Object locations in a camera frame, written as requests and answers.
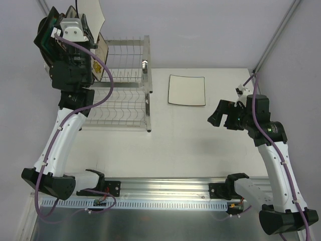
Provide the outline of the stainless steel dish rack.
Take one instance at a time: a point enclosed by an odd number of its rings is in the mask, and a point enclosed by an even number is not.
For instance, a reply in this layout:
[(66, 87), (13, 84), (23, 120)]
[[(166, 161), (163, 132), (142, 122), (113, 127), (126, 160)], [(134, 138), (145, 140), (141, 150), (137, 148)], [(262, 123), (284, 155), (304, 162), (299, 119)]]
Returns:
[(142, 40), (108, 40), (104, 47), (111, 48), (105, 58), (114, 81), (110, 92), (110, 75), (95, 59), (92, 70), (102, 78), (95, 80), (81, 93), (62, 92), (59, 109), (69, 111), (91, 106), (84, 110), (85, 127), (146, 127), (151, 132), (150, 99), (152, 93), (149, 36)]

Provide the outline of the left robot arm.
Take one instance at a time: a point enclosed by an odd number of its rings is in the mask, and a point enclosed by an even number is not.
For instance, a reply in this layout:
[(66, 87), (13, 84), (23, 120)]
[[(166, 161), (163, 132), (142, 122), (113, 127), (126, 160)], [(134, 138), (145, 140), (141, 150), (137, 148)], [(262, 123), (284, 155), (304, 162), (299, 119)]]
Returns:
[(39, 23), (34, 44), (49, 68), (52, 87), (61, 95), (45, 148), (34, 166), (22, 171), (22, 179), (36, 192), (59, 200), (84, 189), (101, 195), (105, 191), (101, 173), (90, 169), (80, 174), (65, 172), (72, 144), (96, 107), (91, 87), (95, 80), (92, 61), (98, 59), (93, 52), (97, 43), (86, 16), (71, 18), (52, 8)]

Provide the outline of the aluminium frame rail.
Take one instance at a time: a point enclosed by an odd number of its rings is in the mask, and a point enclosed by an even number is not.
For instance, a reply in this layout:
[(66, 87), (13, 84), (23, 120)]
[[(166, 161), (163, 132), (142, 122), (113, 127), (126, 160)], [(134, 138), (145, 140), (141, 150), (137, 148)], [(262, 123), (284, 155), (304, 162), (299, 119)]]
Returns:
[(102, 203), (109, 193), (103, 191), (104, 181), (121, 181), (120, 198), (209, 198), (209, 183), (225, 183), (232, 194), (232, 199), (241, 199), (241, 190), (236, 185), (242, 184), (248, 189), (258, 189), (275, 193), (279, 191), (282, 196), (291, 197), (292, 191), (289, 185), (283, 188), (274, 187), (267, 184), (266, 179), (260, 179), (259, 183), (254, 184), (253, 180), (244, 173), (231, 174), (225, 181), (219, 179), (105, 179), (100, 177), (98, 184), (93, 188), (76, 188), (76, 180), (72, 176), (47, 177), (44, 176), (38, 188), (39, 192), (46, 195), (67, 200), (72, 196), (90, 197)]

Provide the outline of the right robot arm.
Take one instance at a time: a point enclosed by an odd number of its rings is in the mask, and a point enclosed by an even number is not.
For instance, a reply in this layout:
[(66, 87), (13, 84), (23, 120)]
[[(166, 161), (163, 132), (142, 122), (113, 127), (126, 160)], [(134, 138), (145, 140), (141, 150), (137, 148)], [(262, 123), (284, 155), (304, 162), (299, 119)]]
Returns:
[(215, 190), (220, 198), (243, 197), (258, 211), (261, 227), (267, 235), (300, 231), (318, 222), (316, 210), (304, 201), (290, 164), (287, 136), (280, 122), (270, 120), (269, 99), (265, 95), (248, 95), (244, 102), (221, 100), (208, 118), (218, 127), (226, 115), (228, 130), (247, 130), (265, 164), (272, 197), (267, 196), (245, 173), (230, 174), (223, 187)]

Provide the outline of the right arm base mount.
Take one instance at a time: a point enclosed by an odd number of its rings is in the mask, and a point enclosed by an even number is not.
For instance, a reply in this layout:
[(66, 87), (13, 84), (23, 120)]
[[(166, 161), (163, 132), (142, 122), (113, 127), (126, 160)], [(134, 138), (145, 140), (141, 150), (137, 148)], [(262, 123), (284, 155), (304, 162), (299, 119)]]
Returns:
[(225, 183), (209, 183), (208, 186), (210, 199), (232, 199), (232, 194)]

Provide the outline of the dark square teal-centre plate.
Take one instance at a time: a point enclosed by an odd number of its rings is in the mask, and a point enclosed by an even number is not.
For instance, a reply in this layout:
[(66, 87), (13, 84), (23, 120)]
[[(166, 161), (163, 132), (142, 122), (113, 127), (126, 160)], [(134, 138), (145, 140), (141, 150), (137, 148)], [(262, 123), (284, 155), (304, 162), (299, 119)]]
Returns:
[(39, 24), (38, 33), (34, 40), (40, 51), (51, 60), (57, 60), (59, 57), (58, 44), (55, 38), (51, 38), (51, 33), (60, 19), (59, 12), (55, 7), (52, 7), (48, 16)]

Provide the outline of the cream floral square plate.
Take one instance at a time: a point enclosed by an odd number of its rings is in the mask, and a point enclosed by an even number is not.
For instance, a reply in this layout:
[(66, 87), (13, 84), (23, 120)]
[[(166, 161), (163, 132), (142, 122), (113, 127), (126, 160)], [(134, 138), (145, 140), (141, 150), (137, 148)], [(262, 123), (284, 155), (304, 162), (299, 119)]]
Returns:
[(78, 18), (76, 9), (73, 6), (69, 6), (69, 8), (67, 9), (66, 18)]

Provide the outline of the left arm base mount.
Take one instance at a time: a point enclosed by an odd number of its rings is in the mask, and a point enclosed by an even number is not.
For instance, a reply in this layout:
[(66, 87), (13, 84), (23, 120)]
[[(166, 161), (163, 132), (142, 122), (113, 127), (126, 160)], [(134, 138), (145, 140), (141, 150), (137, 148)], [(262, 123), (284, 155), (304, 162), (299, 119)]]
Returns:
[(121, 181), (105, 180), (103, 191), (106, 191), (114, 197), (119, 197), (121, 191)]

